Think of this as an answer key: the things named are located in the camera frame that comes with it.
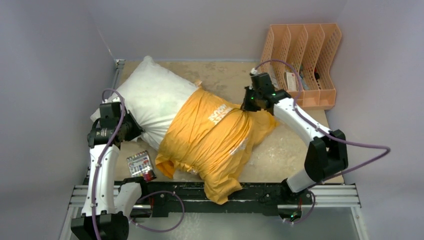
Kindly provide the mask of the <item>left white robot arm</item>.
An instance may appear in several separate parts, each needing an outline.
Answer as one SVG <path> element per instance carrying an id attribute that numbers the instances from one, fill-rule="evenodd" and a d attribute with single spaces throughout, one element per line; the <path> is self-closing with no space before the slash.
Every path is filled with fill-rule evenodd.
<path id="1" fill-rule="evenodd" d="M 90 154 L 88 190 L 81 216 L 70 229 L 79 240 L 126 240 L 134 204 L 149 199 L 142 177 L 127 178 L 114 195 L 115 167 L 121 143 L 140 135 L 143 129 L 121 102 L 102 103 L 87 135 Z"/>

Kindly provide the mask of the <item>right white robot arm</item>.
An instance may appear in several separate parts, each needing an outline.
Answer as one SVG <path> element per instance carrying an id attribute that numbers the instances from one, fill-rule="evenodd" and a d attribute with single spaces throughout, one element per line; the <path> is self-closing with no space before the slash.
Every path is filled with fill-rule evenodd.
<path id="1" fill-rule="evenodd" d="M 307 146 L 303 168 L 281 183 L 282 200 L 292 204 L 305 189 L 348 167 L 346 136 L 341 130 L 330 130 L 314 120 L 285 90 L 275 90 L 267 72 L 252 69 L 249 75 L 251 85 L 245 87 L 241 109 L 267 111 L 294 130 Z"/>

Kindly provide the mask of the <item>peach plastic file organizer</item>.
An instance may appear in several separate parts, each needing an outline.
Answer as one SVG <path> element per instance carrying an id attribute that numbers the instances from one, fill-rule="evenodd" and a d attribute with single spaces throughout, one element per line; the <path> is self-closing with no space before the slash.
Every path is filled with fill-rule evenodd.
<path id="1" fill-rule="evenodd" d="M 330 110 L 336 88 L 330 69 L 342 39 L 336 23 L 271 24 L 260 57 L 259 72 L 274 68 L 279 90 L 297 97 L 305 110 Z M 288 91 L 285 72 L 296 75 L 297 91 Z"/>

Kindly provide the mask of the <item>white pillow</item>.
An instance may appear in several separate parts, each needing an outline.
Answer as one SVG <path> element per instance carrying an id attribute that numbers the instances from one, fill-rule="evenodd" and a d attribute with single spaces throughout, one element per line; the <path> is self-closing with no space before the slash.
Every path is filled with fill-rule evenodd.
<path id="1" fill-rule="evenodd" d="M 117 102 L 121 95 L 125 108 L 144 130 L 139 138 L 158 150 L 177 113 L 197 89 L 146 56 L 107 102 Z"/>

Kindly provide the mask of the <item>orange Mickey Mouse pillowcase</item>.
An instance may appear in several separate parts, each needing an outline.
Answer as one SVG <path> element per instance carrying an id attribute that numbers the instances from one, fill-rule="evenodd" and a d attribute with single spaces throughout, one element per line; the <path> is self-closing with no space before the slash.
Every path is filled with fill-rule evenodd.
<path id="1" fill-rule="evenodd" d="M 238 179 L 253 148 L 277 126 L 265 110 L 241 110 L 238 104 L 200 88 L 170 124 L 155 166 L 168 178 L 176 170 L 198 175 L 206 197 L 222 205 L 242 189 Z"/>

